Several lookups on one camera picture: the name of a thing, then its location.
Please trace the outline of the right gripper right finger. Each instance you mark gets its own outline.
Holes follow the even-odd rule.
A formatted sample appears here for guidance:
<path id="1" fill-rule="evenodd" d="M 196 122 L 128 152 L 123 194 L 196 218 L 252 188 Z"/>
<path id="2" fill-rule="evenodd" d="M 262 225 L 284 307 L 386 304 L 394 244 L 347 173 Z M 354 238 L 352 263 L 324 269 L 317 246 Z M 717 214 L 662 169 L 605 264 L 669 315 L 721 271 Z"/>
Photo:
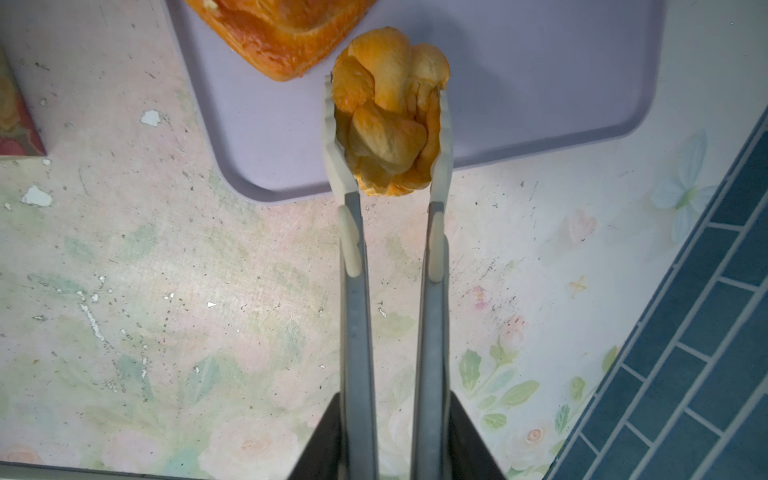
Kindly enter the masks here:
<path id="1" fill-rule="evenodd" d="M 417 349 L 410 477 L 448 479 L 449 245 L 445 211 L 454 166 L 448 92 L 440 100 L 440 153 L 431 167 Z"/>

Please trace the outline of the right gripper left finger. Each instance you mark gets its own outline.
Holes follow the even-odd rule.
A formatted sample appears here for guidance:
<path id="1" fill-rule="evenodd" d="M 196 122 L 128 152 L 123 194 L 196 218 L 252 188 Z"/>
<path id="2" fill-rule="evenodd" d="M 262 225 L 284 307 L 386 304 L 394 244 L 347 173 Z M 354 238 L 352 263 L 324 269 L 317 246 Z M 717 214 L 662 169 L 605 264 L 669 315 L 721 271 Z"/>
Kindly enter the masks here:
<path id="1" fill-rule="evenodd" d="M 358 183 L 337 139 L 332 77 L 325 77 L 323 161 L 340 240 L 341 479 L 376 479 L 378 444 L 367 250 Z"/>

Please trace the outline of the small round knotted bun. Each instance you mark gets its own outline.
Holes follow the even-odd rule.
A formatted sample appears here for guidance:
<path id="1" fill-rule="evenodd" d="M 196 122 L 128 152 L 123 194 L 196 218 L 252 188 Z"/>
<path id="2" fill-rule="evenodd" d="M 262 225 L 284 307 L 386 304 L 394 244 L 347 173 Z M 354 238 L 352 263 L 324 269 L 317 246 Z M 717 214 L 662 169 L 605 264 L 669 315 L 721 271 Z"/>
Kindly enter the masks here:
<path id="1" fill-rule="evenodd" d="M 450 76 L 439 48 L 414 45 L 393 27 L 356 37 L 337 57 L 336 137 L 365 194 L 403 196 L 431 183 L 441 152 L 440 94 Z"/>

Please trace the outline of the glazed brown pastry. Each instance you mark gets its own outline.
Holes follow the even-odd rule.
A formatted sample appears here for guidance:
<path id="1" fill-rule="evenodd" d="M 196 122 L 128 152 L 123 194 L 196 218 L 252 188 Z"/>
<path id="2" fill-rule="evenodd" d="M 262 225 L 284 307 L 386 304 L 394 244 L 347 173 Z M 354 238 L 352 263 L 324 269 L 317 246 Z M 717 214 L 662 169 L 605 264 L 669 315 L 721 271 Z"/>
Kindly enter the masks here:
<path id="1" fill-rule="evenodd" d="M 289 81 L 325 59 L 371 0 L 187 0 L 231 49 L 266 77 Z"/>

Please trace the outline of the paper gift bag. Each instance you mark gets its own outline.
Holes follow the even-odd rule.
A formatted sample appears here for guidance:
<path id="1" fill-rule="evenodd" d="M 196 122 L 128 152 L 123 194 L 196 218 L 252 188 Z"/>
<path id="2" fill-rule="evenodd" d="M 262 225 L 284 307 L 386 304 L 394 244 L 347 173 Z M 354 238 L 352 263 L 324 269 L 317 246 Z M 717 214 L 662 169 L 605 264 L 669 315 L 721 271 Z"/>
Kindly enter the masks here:
<path id="1" fill-rule="evenodd" d="M 1 159 L 47 156 L 9 60 L 1 50 Z"/>

